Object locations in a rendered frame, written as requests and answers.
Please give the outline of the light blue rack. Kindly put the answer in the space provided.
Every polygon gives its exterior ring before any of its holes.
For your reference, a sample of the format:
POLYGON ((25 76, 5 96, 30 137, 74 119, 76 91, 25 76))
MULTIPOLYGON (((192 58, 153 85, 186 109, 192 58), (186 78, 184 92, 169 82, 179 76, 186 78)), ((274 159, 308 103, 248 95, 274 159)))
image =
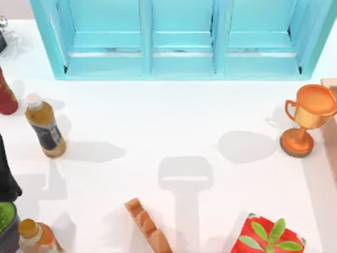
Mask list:
POLYGON ((30 0, 59 80, 307 80, 337 0, 30 0))

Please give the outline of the long bread loaf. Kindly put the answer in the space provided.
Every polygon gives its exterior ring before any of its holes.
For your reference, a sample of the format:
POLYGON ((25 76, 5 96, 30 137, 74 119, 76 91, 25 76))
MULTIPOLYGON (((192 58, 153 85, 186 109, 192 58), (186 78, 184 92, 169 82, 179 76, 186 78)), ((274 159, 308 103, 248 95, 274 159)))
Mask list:
POLYGON ((124 206, 154 253, 174 253, 165 234, 156 226, 138 198, 131 199, 124 206))

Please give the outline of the amber bottle with white cap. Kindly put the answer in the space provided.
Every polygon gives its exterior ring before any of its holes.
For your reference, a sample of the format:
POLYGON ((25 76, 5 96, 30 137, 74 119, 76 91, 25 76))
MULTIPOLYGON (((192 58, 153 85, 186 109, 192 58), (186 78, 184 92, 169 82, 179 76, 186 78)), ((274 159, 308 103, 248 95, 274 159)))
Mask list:
POLYGON ((37 93, 26 96, 25 116, 35 131, 44 154, 58 158, 66 151, 66 142, 58 129, 52 106, 37 93))

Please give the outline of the bronze trophy cup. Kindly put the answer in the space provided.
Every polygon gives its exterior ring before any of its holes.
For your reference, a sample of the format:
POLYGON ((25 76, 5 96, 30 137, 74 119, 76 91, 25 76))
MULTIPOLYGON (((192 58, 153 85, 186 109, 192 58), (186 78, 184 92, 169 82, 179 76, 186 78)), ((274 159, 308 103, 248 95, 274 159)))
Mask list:
POLYGON ((304 85, 297 91, 296 101, 286 100, 285 112, 299 127, 282 133, 281 148, 292 157, 306 157, 314 147, 307 130, 320 128, 337 114, 337 93, 323 85, 304 85))

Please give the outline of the red pot with green plant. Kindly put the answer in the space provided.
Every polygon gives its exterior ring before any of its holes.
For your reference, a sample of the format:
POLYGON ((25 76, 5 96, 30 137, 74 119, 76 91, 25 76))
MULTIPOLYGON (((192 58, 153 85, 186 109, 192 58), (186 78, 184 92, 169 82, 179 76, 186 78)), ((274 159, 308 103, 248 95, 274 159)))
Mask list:
POLYGON ((283 218, 272 222, 250 213, 230 253, 303 253, 306 240, 286 228, 283 218))

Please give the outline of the red bottle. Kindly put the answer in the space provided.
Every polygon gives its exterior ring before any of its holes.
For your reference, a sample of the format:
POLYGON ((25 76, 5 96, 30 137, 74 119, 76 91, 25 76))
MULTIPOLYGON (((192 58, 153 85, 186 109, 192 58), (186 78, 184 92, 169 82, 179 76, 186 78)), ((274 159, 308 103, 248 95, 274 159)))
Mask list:
POLYGON ((18 109, 18 101, 7 84, 0 67, 0 114, 11 115, 18 109))

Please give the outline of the orange bottle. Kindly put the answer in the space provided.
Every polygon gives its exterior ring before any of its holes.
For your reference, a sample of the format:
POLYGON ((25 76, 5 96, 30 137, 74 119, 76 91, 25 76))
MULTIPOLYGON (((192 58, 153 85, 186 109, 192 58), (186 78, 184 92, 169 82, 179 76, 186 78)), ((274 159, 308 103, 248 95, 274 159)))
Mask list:
POLYGON ((52 229, 33 219, 24 219, 18 225, 19 246, 22 253, 65 253, 52 229))

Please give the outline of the dark object with clear wrap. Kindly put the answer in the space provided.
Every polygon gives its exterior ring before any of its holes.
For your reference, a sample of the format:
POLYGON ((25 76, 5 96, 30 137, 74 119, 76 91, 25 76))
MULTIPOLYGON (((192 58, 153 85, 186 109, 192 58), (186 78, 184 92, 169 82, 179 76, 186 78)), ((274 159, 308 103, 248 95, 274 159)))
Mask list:
POLYGON ((0 15, 0 57, 16 59, 19 55, 33 49, 27 36, 14 30, 8 30, 8 20, 0 15))

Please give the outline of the dark pot with green moss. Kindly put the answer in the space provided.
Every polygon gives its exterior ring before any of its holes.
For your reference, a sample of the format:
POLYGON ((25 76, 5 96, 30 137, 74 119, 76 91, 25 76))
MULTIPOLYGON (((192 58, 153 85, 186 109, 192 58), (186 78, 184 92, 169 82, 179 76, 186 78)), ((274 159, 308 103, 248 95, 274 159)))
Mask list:
POLYGON ((19 250, 16 206, 11 202, 0 202, 0 253, 16 253, 19 250))

